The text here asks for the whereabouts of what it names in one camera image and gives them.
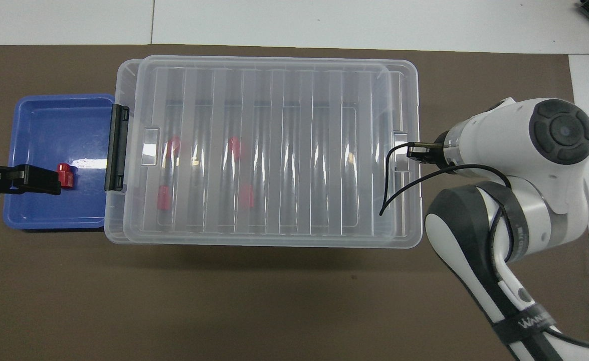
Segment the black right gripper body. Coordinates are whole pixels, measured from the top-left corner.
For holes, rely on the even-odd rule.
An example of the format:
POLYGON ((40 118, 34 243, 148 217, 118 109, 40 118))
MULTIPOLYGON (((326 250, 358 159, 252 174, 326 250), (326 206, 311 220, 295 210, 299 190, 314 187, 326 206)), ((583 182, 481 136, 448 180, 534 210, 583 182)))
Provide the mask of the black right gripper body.
POLYGON ((446 168, 453 165, 452 160, 450 160, 446 154, 445 143, 447 136, 448 132, 443 132, 436 138, 436 144, 438 145, 436 151, 436 166, 438 168, 446 168))

